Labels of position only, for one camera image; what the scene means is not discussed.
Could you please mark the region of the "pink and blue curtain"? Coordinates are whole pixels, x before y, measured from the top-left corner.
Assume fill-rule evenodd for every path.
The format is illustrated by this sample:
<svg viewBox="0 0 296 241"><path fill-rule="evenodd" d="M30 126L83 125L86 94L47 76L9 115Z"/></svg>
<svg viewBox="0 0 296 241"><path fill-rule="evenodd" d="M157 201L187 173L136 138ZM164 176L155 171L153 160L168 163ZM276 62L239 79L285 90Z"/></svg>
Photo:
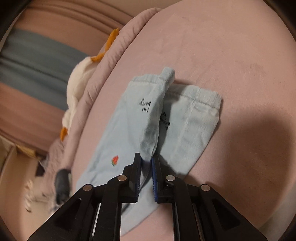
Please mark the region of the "pink and blue curtain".
<svg viewBox="0 0 296 241"><path fill-rule="evenodd" d="M73 68L130 19L106 1L32 1L1 50L1 134L48 150L62 127Z"/></svg>

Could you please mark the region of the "light blue denim pants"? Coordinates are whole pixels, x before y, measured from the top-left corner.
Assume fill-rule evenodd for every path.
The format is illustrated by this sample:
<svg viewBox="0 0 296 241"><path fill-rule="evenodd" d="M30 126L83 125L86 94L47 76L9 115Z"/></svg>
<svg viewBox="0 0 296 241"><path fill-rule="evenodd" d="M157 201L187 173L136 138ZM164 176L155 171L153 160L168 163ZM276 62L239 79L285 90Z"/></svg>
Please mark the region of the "light blue denim pants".
<svg viewBox="0 0 296 241"><path fill-rule="evenodd" d="M142 157L137 204L122 209L121 234L157 208L152 197L151 159L158 154L178 177L196 164L219 121L221 96L194 85L175 84L175 71L137 76L128 84L77 188L99 186L121 174L136 153Z"/></svg>

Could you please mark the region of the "pink bed sheet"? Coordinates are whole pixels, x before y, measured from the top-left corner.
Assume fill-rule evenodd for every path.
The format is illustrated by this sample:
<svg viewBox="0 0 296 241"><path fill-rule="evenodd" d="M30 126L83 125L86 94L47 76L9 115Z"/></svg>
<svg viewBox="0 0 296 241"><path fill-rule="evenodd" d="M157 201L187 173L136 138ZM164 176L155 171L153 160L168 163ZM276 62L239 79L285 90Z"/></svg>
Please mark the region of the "pink bed sheet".
<svg viewBox="0 0 296 241"><path fill-rule="evenodd" d="M295 40L289 30L264 1L167 7L123 53L90 121L106 127L132 78L166 66L175 69L177 83L223 99L216 132L186 181L210 184L268 240L279 240L295 216ZM84 150L72 168L74 188L88 164L81 164Z"/></svg>

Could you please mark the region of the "wooden shelf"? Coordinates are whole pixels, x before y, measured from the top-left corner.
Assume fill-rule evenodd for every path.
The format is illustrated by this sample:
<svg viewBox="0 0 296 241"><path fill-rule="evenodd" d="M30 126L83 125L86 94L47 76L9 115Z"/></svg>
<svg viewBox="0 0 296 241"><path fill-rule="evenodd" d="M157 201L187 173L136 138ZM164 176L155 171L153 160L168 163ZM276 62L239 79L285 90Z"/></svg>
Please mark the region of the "wooden shelf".
<svg viewBox="0 0 296 241"><path fill-rule="evenodd" d="M1 175L4 174L6 166L10 160L18 154L26 156L32 160L38 159L37 151L24 143L16 143L1 135Z"/></svg>

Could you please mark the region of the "white goose plush toy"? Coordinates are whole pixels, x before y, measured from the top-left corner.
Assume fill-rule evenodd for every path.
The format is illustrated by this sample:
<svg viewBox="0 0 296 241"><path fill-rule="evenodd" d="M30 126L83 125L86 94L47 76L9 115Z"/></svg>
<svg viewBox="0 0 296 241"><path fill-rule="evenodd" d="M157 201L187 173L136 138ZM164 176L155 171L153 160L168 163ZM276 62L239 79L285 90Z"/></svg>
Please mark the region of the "white goose plush toy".
<svg viewBox="0 0 296 241"><path fill-rule="evenodd" d="M88 56L84 58L75 66L72 73L70 74L66 90L68 109L65 111L62 118L62 130L60 131L61 141L63 141L70 132L74 115L86 89L88 81L95 72L99 62L110 49L118 34L119 28L114 29L109 35L106 44L104 45L103 51L98 53L96 56Z"/></svg>

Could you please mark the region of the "dark folded jeans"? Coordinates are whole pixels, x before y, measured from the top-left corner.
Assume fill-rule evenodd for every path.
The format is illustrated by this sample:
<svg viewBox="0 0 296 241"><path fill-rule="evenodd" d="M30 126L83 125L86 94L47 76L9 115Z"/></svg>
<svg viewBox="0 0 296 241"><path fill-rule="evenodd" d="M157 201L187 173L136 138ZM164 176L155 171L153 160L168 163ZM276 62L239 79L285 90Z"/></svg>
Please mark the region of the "dark folded jeans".
<svg viewBox="0 0 296 241"><path fill-rule="evenodd" d="M64 204L70 196L70 171L67 169L61 169L56 174L55 178L55 191L56 191L56 203L58 205Z"/></svg>

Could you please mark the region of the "pink quilted comforter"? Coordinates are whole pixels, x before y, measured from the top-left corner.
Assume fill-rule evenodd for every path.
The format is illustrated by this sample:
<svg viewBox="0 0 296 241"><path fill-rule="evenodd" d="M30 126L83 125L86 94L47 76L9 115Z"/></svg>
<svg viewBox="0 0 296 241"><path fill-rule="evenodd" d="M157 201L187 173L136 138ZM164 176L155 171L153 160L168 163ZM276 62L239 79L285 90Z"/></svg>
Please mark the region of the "pink quilted comforter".
<svg viewBox="0 0 296 241"><path fill-rule="evenodd" d="M118 63L128 46L140 33L146 23L158 12L160 8L151 8L142 11L131 19L122 29L106 52L103 59L97 65L91 76L83 96L78 104L69 134L63 141L57 138L49 149L49 160L45 169L45 175L55 177L59 170L70 170L75 166L77 153L85 148L81 164L83 167L89 162L94 152L95 144L101 137L104 125L100 125L89 119L91 109L104 86L107 78Z"/></svg>

